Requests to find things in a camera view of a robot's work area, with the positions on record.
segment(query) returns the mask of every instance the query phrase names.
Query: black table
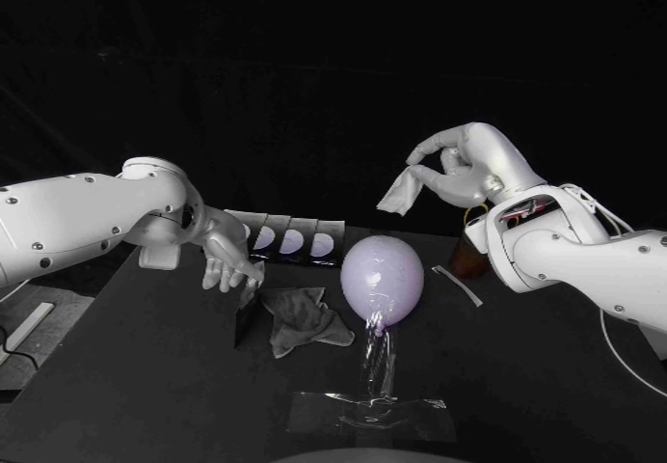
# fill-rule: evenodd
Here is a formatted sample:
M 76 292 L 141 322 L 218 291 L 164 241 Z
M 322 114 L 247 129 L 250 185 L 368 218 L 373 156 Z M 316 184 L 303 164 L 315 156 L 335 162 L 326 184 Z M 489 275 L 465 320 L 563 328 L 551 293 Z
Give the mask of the black table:
M 345 247 L 370 235 L 347 228 Z M 455 239 L 391 232 L 423 263 L 422 299 L 397 336 L 394 395 L 440 396 L 470 459 L 662 461 L 667 399 L 607 351 L 599 312 L 566 285 L 515 294 L 489 272 L 469 282 L 475 308 L 429 268 Z M 0 421 L 0 459 L 263 462 L 344 447 L 286 432 L 293 391 L 358 392 L 361 343 L 312 343 L 273 360 L 263 312 L 231 349 L 239 290 L 201 289 L 204 258 L 182 246 L 175 271 L 141 269 L 136 252 Z M 264 287 L 324 286 L 358 338 L 338 270 L 269 264 Z M 665 375 L 632 325 L 607 329 L 652 384 Z M 450 446 L 419 447 L 450 453 Z

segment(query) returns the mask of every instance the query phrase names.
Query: black background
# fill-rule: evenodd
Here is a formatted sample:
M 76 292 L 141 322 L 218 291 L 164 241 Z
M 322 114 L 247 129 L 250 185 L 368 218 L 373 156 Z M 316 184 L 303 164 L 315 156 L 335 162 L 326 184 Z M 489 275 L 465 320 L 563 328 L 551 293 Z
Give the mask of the black background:
M 664 227 L 661 2 L 1 8 L 1 184 L 148 155 L 214 207 L 458 235 L 429 191 L 406 218 L 374 205 L 416 143 L 478 121 L 551 184 Z

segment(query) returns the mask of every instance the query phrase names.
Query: purple balloon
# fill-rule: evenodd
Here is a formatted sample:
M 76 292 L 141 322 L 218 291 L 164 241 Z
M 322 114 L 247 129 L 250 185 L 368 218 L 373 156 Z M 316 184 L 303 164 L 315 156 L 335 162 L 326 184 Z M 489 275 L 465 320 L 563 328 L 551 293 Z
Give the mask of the purple balloon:
M 357 315 L 375 333 L 410 313 L 423 289 L 423 267 L 410 245 L 391 236 L 370 236 L 349 249 L 339 282 Z

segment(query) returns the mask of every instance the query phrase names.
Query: black cable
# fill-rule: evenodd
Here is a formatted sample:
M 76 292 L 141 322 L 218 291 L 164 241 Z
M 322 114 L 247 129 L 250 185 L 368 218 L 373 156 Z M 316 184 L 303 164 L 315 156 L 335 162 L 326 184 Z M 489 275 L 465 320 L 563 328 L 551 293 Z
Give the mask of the black cable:
M 34 369 L 38 370 L 38 365 L 37 365 L 37 361 L 34 360 L 34 357 L 28 354 L 22 354 L 21 352 L 17 352 L 15 350 L 8 350 L 7 349 L 7 339 L 9 338 L 9 335 L 7 334 L 7 330 L 4 329 L 2 326 L 0 326 L 0 331 L 2 332 L 2 336 L 4 336 L 4 339 L 2 339 L 2 352 L 5 354 L 9 354 L 9 355 L 20 355 L 21 357 L 25 357 L 27 359 L 30 359 L 30 362 L 34 366 Z

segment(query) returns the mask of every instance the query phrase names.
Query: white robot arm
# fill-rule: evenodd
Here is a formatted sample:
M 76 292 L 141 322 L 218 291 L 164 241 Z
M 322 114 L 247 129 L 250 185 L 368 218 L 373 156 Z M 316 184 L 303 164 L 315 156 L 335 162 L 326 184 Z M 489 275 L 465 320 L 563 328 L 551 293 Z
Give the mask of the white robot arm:
M 414 165 L 439 149 L 443 175 Z M 633 232 L 579 187 L 548 186 L 485 123 L 433 135 L 407 163 L 447 203 L 472 207 L 488 199 L 495 204 L 468 222 L 465 233 L 514 291 L 566 282 L 606 312 L 667 332 L 667 232 Z M 596 211 L 612 223 L 615 236 Z M 514 217 L 524 222 L 509 228 Z
M 204 206 L 182 170 L 154 157 L 129 159 L 116 177 L 77 174 L 0 188 L 0 286 L 54 272 L 107 253 L 120 240 L 141 248 L 141 267 L 177 267 L 179 245 L 201 245 L 204 288 L 221 291 L 249 263 L 237 219 Z

